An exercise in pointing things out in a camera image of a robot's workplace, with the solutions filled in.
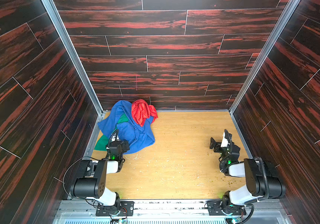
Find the red cloth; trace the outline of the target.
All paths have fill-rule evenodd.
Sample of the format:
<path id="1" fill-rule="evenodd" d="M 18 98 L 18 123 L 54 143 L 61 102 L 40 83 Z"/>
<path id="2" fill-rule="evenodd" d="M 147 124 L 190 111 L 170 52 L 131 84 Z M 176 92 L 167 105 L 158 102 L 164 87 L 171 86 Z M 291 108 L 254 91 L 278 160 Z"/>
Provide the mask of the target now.
<path id="1" fill-rule="evenodd" d="M 152 123 L 158 118 L 157 111 L 153 105 L 149 105 L 145 100 L 139 99 L 132 103 L 131 110 L 132 118 L 134 121 L 143 127 L 145 122 L 153 118 Z"/>

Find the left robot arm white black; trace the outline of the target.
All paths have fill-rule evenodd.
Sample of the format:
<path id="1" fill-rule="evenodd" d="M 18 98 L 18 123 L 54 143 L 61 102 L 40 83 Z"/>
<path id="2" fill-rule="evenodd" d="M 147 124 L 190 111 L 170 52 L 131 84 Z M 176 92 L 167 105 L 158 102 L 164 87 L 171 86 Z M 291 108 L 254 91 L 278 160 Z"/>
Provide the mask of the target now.
<path id="1" fill-rule="evenodd" d="M 120 196 L 106 187 L 106 177 L 121 171 L 125 162 L 123 154 L 129 150 L 129 143 L 115 140 L 108 143 L 106 150 L 106 157 L 99 161 L 81 160 L 69 195 L 97 202 L 99 216 L 117 216 L 122 211 Z"/>

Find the green cloth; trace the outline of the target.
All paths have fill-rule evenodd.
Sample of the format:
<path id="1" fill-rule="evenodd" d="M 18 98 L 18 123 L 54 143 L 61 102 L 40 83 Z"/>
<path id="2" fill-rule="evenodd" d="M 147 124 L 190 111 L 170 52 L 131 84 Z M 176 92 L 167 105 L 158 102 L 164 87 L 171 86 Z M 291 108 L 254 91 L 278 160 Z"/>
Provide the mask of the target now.
<path id="1" fill-rule="evenodd" d="M 119 120 L 118 120 L 118 124 L 121 124 L 121 123 L 124 123 L 124 122 L 128 122 L 129 119 L 128 117 L 126 116 L 125 113 L 123 113 Z M 97 141 L 96 141 L 96 145 L 95 145 L 95 151 L 106 151 L 106 146 L 108 144 L 108 141 L 109 141 L 109 138 L 107 138 L 103 133 L 102 131 L 99 131 L 99 135 L 98 135 L 98 138 L 97 138 Z"/>

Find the blue cloth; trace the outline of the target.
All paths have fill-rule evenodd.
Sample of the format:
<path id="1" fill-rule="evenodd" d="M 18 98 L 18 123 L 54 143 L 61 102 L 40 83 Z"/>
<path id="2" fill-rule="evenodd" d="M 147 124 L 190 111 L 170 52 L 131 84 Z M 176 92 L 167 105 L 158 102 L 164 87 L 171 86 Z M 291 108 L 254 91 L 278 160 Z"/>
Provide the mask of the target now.
<path id="1" fill-rule="evenodd" d="M 144 126 L 140 126 L 132 117 L 131 110 L 130 102 L 120 100 L 112 107 L 110 115 L 98 123 L 100 131 L 107 138 L 110 138 L 115 130 L 119 130 L 120 140 L 129 143 L 126 155 L 137 153 L 155 143 L 151 130 L 153 116 L 145 120 Z"/>

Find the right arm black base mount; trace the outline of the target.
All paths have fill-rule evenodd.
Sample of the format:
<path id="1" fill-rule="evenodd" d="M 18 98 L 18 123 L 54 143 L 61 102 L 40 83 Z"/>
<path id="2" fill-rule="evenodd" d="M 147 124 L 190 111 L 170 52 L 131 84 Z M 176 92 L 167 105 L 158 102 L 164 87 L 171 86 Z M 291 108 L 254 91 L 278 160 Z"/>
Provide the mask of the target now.
<path id="1" fill-rule="evenodd" d="M 245 206 L 234 205 L 228 201 L 211 200 L 207 201 L 205 208 L 210 216 L 244 216 L 246 215 Z"/>

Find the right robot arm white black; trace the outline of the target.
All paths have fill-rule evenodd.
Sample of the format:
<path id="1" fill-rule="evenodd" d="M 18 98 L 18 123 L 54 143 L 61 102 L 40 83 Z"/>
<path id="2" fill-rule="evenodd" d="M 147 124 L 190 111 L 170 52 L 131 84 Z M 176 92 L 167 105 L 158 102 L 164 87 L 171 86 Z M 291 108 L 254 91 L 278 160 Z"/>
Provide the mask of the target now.
<path id="1" fill-rule="evenodd" d="M 221 142 L 210 138 L 209 148 L 219 153 L 219 169 L 225 176 L 244 177 L 244 186 L 224 193 L 220 200 L 206 203 L 211 216 L 239 216 L 247 214 L 250 208 L 251 217 L 254 203 L 267 199 L 283 198 L 286 186 L 278 174 L 275 166 L 260 157 L 239 161 L 240 147 L 232 141 L 232 134 L 224 130 Z"/>

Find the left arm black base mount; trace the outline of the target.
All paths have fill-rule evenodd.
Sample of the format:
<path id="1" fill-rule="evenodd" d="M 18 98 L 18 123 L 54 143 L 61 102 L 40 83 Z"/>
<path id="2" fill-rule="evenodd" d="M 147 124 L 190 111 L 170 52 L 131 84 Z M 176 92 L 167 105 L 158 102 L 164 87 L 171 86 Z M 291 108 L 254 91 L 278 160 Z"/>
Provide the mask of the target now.
<path id="1" fill-rule="evenodd" d="M 112 206 L 98 205 L 96 217 L 131 217 L 134 213 L 134 201 L 119 201 Z"/>

